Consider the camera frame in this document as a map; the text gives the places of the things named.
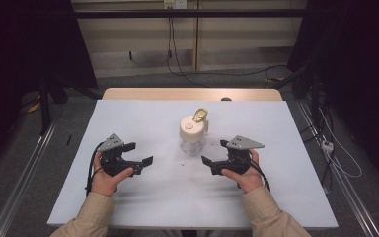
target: shirt cuff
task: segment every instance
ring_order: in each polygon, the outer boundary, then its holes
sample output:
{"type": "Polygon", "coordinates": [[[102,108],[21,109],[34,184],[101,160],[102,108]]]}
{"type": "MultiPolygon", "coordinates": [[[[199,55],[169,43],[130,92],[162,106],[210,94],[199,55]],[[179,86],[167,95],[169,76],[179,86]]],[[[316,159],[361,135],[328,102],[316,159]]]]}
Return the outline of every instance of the shirt cuff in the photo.
{"type": "Polygon", "coordinates": [[[78,213],[77,219],[84,219],[99,225],[108,225],[115,202],[111,197],[90,192],[78,213]]]}
{"type": "Polygon", "coordinates": [[[250,220],[264,219],[281,213],[278,204],[265,186],[260,186],[241,197],[250,220]]]}

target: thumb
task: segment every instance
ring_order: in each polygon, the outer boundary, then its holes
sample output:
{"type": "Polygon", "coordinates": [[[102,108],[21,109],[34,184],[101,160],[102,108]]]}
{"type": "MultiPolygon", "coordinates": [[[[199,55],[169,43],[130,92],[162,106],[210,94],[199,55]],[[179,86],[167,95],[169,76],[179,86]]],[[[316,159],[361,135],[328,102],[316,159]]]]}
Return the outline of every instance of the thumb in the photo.
{"type": "Polygon", "coordinates": [[[127,179],[131,174],[133,174],[134,169],[131,167],[128,167],[127,169],[121,171],[116,176],[113,177],[114,181],[119,184],[121,181],[127,179]]]}
{"type": "Polygon", "coordinates": [[[239,183],[242,179],[242,176],[238,173],[235,173],[231,170],[223,169],[221,170],[221,174],[226,176],[227,178],[236,181],[236,183],[239,183]]]}

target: finger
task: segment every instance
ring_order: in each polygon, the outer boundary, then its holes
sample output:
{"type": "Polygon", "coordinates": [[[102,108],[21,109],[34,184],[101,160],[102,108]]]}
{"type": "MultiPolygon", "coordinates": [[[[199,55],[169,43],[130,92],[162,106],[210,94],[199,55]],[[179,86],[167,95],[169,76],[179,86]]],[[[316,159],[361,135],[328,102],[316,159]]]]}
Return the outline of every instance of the finger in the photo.
{"type": "Polygon", "coordinates": [[[242,181],[242,176],[238,173],[235,173],[231,170],[223,169],[221,170],[221,174],[226,176],[227,178],[236,181],[237,183],[240,183],[242,181]]]}
{"type": "Polygon", "coordinates": [[[128,167],[127,169],[121,171],[116,176],[113,177],[113,180],[119,184],[121,181],[127,179],[131,174],[133,174],[134,169],[131,167],[128,167]]]}
{"type": "Polygon", "coordinates": [[[257,164],[260,163],[260,155],[258,154],[257,151],[250,149],[249,154],[251,154],[253,161],[255,161],[257,164]]]}
{"type": "Polygon", "coordinates": [[[101,168],[101,161],[100,161],[101,155],[102,155],[101,152],[95,153],[95,156],[94,156],[94,170],[95,171],[101,168]]]}

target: black horizontal bar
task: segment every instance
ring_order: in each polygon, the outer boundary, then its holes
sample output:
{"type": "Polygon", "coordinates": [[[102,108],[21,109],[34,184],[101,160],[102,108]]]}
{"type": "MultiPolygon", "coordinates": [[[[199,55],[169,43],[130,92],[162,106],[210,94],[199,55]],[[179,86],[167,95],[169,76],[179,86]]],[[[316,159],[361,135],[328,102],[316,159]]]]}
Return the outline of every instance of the black horizontal bar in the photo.
{"type": "Polygon", "coordinates": [[[23,15],[38,17],[73,17],[77,19],[98,18],[302,18],[306,16],[326,16],[329,10],[320,9],[247,9],[247,10],[109,10],[109,11],[24,11],[23,15]]]}

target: long sleeve shirt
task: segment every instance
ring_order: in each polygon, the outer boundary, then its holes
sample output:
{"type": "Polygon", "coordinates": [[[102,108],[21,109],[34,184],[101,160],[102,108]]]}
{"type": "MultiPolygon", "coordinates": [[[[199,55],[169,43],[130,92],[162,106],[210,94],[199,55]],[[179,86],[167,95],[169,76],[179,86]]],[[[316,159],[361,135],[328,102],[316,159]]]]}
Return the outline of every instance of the long sleeve shirt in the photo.
{"type": "MultiPolygon", "coordinates": [[[[256,188],[241,197],[252,224],[254,237],[310,236],[288,213],[279,209],[266,187],[256,188]]],[[[90,192],[75,219],[58,228],[51,237],[106,236],[114,200],[90,192]]]]}

